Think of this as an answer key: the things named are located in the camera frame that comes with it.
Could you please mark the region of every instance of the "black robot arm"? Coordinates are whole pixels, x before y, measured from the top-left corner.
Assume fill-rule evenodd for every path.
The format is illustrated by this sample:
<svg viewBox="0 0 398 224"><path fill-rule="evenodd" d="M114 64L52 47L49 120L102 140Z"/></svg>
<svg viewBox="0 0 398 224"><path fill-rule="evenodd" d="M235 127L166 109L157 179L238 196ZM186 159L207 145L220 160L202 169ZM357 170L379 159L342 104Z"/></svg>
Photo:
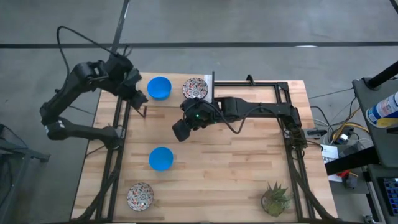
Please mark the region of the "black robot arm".
<svg viewBox="0 0 398 224"><path fill-rule="evenodd" d="M191 129L196 131L219 122L229 125L241 120L243 123L245 118L279 118L291 145L301 148L307 146L299 111L290 103L250 103L235 97L214 98L213 103L209 103L195 98L185 100L180 108L184 111L183 118L172 127L179 141L186 140ZM242 126L238 131L230 129L238 134Z"/></svg>
<svg viewBox="0 0 398 224"><path fill-rule="evenodd" d="M141 104L148 102L145 95L136 90L136 83L141 79L138 69L134 68L129 59L122 55L112 55L107 62L84 62L76 65L67 76L55 96L40 108L42 124L47 136L52 140L63 140L68 137L99 139L108 149L116 149L121 141L112 127L103 129L73 124L61 113L82 93L95 91L97 88L106 90L115 96L130 101L132 107L139 109Z"/></svg>

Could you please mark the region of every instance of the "spray can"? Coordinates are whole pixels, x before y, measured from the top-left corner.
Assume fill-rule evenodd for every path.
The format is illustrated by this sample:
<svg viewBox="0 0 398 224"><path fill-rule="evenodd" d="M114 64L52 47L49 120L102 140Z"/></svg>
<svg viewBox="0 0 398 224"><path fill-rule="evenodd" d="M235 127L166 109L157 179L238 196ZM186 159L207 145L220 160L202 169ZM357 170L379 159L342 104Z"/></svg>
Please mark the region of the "spray can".
<svg viewBox="0 0 398 224"><path fill-rule="evenodd" d="M378 128L398 124L398 92L369 108L366 119Z"/></svg>

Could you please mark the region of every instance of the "decorative plate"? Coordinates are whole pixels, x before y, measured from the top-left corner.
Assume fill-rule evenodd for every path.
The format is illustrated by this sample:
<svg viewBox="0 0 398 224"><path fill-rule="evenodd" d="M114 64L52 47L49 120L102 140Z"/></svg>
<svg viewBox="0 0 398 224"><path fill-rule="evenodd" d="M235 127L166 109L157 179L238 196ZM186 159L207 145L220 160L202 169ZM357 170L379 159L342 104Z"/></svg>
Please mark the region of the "decorative plate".
<svg viewBox="0 0 398 224"><path fill-rule="evenodd" d="M134 184L127 193L127 204L134 211L144 211L154 201L154 191L146 183Z"/></svg>
<svg viewBox="0 0 398 224"><path fill-rule="evenodd" d="M182 86L182 93L186 98L204 98L208 93L208 85L201 78L190 78Z"/></svg>

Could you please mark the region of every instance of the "small potted plant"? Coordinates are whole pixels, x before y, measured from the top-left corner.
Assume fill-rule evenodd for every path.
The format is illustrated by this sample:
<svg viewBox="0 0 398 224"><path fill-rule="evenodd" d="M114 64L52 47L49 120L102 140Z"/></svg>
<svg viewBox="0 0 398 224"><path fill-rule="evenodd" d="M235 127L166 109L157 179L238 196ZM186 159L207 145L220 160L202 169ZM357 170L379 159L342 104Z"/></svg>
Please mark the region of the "small potted plant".
<svg viewBox="0 0 398 224"><path fill-rule="evenodd" d="M283 189L278 182L275 183L274 188L269 184L267 191L261 197L261 206L269 215L278 217L286 208L289 207L290 199L285 195L287 188Z"/></svg>

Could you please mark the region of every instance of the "gray floor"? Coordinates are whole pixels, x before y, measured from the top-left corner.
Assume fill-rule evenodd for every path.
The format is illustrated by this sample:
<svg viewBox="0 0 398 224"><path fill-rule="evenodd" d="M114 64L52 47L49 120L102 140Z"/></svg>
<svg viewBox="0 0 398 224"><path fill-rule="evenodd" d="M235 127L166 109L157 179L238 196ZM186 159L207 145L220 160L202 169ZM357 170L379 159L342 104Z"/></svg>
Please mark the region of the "gray floor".
<svg viewBox="0 0 398 224"><path fill-rule="evenodd" d="M55 29L70 26L99 42L112 42L122 0L0 0L0 44L55 43ZM398 14L388 0L354 1L131 1L121 42L223 41L396 41ZM62 41L84 42L67 32ZM65 51L72 67L105 60L97 49ZM66 75L56 49L0 49L0 122L26 143L50 153L46 165L32 161L16 223L68 220L87 141L50 141L40 124L39 108ZM351 87L351 80L373 76L398 59L398 47L264 49L136 49L130 56L143 72L210 73L217 80L305 80L309 96ZM99 91L79 97L75 106L95 112ZM310 100L328 119L354 95L346 91ZM314 117L321 119L318 111ZM93 117L67 109L64 117L91 125ZM335 121L348 115L345 109ZM355 121L363 122L356 116ZM369 213L363 195L334 194L339 217L360 221Z"/></svg>

